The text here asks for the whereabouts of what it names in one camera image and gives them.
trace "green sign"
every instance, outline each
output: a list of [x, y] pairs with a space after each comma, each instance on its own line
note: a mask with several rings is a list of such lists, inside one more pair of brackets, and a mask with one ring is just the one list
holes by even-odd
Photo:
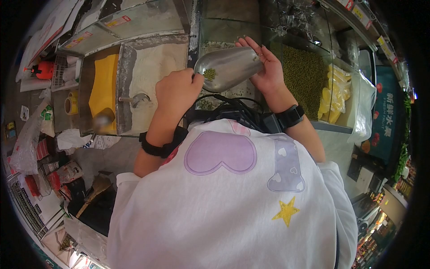
[[376, 67], [376, 102], [372, 136], [361, 143], [361, 150], [388, 164], [396, 127], [397, 78], [391, 67]]
[[36, 251], [40, 260], [45, 263], [46, 268], [62, 269], [32, 239], [29, 238], [29, 240], [31, 240], [31, 246]]

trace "green mung bean pile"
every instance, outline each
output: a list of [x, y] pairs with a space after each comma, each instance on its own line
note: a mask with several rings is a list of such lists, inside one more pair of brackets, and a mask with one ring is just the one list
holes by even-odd
[[216, 73], [215, 69], [213, 69], [213, 68], [206, 69], [203, 72], [203, 76], [209, 81], [212, 81], [216, 75], [217, 75], [217, 73]]
[[322, 57], [284, 45], [282, 62], [285, 85], [303, 107], [306, 116], [317, 121], [319, 99], [326, 74]]

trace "yellow star patch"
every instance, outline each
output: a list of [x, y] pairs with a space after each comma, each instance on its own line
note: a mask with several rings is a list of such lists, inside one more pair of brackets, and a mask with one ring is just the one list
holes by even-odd
[[281, 211], [279, 211], [279, 213], [276, 214], [276, 216], [274, 216], [272, 220], [284, 219], [285, 225], [289, 227], [291, 215], [294, 215], [300, 211], [300, 209], [294, 207], [294, 200], [295, 200], [295, 196], [293, 197], [293, 199], [291, 199], [291, 201], [288, 204], [284, 204], [282, 201], [279, 201], [279, 205], [281, 206]]

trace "purple heart print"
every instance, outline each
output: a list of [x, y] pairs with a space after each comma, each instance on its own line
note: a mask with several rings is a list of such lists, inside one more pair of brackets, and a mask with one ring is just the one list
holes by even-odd
[[257, 163], [252, 141], [242, 135], [206, 131], [191, 143], [184, 166], [191, 174], [209, 175], [221, 166], [235, 174], [251, 171]]
[[302, 192], [305, 182], [300, 173], [297, 146], [286, 135], [269, 135], [275, 141], [275, 174], [267, 182], [273, 192]]

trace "black bag strap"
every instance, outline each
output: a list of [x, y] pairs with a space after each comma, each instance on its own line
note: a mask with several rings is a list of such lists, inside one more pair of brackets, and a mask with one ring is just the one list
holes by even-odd
[[336, 260], [335, 260], [335, 269], [339, 267], [339, 233], [336, 228]]

